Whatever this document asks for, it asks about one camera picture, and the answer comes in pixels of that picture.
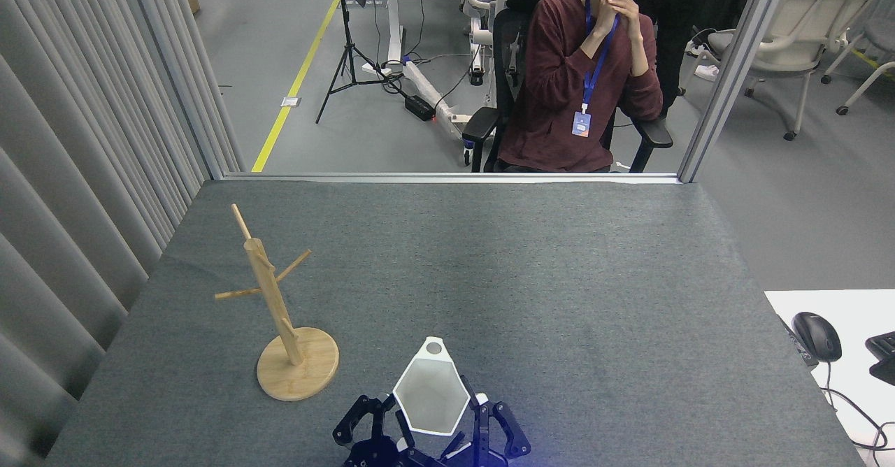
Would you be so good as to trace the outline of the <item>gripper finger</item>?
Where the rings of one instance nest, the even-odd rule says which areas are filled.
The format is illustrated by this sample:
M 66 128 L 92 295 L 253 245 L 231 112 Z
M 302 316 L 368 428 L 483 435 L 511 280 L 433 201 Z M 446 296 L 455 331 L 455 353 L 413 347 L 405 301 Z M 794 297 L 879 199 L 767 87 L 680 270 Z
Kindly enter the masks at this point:
M 393 394 L 385 394 L 377 398 L 371 398 L 365 394 L 359 396 L 332 431 L 336 444 L 342 445 L 342 447 L 354 445 L 354 429 L 368 414 L 373 416 L 371 439 L 383 438 L 385 436 L 383 434 L 385 414 L 394 407 L 394 404 L 396 404 L 396 398 Z
M 474 458 L 476 461 L 479 461 L 483 455 L 488 454 L 490 449 L 489 421 L 490 413 L 492 412 L 492 403 L 490 403 L 489 397 L 486 394 L 476 393 L 476 391 L 473 390 L 472 385 L 465 375 L 460 375 L 460 379 L 471 398 L 468 406 L 474 415 L 472 439 L 468 444 L 462 445 L 461 442 L 464 440 L 464 433 L 457 433 L 457 435 L 451 439 L 450 444 L 444 449 L 441 457 L 439 457 L 439 461 L 442 464 L 448 464 L 449 454 L 463 449 L 476 449 Z
M 402 410 L 397 410 L 394 413 L 396 417 L 396 421 L 399 423 L 399 429 L 401 432 L 401 438 L 396 442 L 397 451 L 399 454 L 415 454 L 415 439 L 413 438 L 413 433 L 407 422 L 405 413 Z
M 511 407 L 505 401 L 498 401 L 494 404 L 492 415 L 501 425 L 501 430 L 506 437 L 503 457 L 516 459 L 525 457 L 533 451 L 527 435 L 524 434 Z

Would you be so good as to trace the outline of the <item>person's right hand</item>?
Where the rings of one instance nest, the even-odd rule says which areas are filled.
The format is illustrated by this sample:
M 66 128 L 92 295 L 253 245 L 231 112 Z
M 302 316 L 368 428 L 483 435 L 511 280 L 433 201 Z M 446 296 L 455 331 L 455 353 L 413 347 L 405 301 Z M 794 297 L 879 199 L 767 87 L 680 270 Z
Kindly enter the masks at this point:
M 596 5 L 596 22 L 592 30 L 592 37 L 597 41 L 602 41 L 613 30 L 621 1 L 600 0 Z

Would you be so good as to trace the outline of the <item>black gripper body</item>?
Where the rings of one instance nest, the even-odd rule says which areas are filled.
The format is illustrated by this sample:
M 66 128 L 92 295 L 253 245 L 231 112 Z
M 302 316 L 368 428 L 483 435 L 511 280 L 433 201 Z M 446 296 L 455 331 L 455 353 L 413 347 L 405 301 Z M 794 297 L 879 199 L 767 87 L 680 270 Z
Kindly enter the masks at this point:
M 463 449 L 447 456 L 447 466 L 508 466 L 508 460 L 497 451 L 489 449 L 488 454 L 476 461 L 476 449 Z
M 371 438 L 352 445 L 343 466 L 438 466 L 438 461 L 415 447 L 399 449 L 391 438 Z

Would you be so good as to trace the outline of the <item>person's left hand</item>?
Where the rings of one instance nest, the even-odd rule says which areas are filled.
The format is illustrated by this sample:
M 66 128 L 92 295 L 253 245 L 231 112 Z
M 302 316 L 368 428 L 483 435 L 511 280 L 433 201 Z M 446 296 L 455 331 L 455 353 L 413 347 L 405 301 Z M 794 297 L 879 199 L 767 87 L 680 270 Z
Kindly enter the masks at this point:
M 618 15 L 624 18 L 629 31 L 630 40 L 642 41 L 643 35 L 640 32 L 640 12 L 639 6 L 634 0 L 603 0 L 606 5 L 610 6 Z

